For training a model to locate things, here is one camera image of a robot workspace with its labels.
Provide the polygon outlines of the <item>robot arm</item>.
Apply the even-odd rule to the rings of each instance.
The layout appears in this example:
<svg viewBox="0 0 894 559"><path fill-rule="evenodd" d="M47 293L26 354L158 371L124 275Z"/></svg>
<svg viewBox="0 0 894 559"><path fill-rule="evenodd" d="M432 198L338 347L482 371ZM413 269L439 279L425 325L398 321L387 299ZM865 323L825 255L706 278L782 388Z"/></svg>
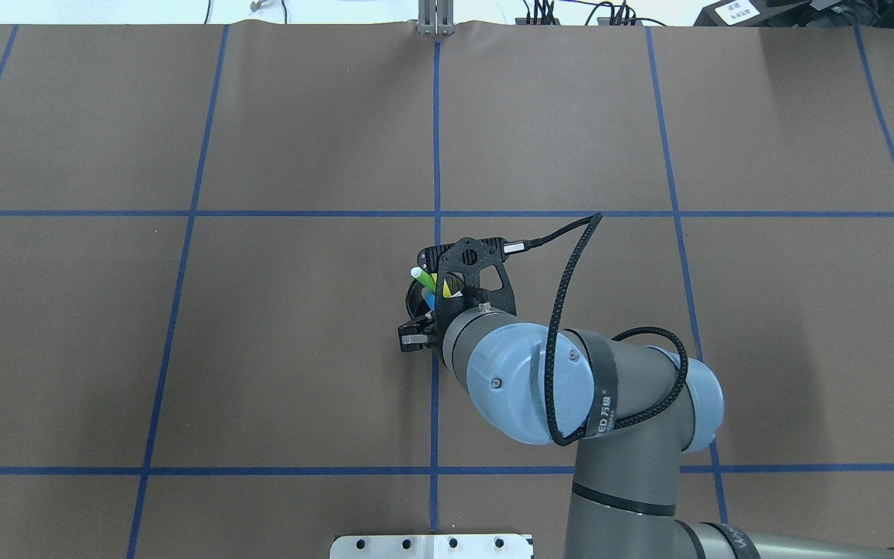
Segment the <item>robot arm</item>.
<svg viewBox="0 0 894 559"><path fill-rule="evenodd" d="M407 312L401 349L433 350L495 429L532 445L575 443L564 557L894 558L894 547L678 519L682 457L716 438L724 402L716 375L673 333L638 327L607 339L564 330L547 395L549 329L519 321L490 291L437 298L415 280ZM677 346L629 343L645 334Z"/></svg>

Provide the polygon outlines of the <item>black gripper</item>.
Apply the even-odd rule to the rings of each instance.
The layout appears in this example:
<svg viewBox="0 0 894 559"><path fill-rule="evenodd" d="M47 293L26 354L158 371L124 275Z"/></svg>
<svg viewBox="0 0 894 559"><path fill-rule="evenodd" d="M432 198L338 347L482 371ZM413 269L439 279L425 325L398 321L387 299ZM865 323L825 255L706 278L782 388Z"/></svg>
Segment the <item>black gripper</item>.
<svg viewBox="0 0 894 559"><path fill-rule="evenodd" d="M478 286L465 286L461 297L436 297L435 311L429 323L404 323L397 327L400 351L418 352L424 348L440 348L448 326L468 309L490 308L490 291Z"/></svg>

